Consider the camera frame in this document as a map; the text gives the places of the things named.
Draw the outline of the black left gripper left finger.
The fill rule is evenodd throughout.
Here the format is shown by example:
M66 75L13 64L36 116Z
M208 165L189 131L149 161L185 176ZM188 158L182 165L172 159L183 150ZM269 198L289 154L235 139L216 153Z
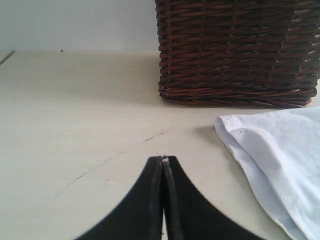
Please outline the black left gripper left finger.
M78 240L160 240L163 227L162 157L148 158L122 201Z

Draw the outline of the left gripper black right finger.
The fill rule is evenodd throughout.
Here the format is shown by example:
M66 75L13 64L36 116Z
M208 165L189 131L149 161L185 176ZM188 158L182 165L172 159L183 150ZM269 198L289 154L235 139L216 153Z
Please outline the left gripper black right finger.
M162 159L162 202L169 240L259 240L213 206L175 156Z

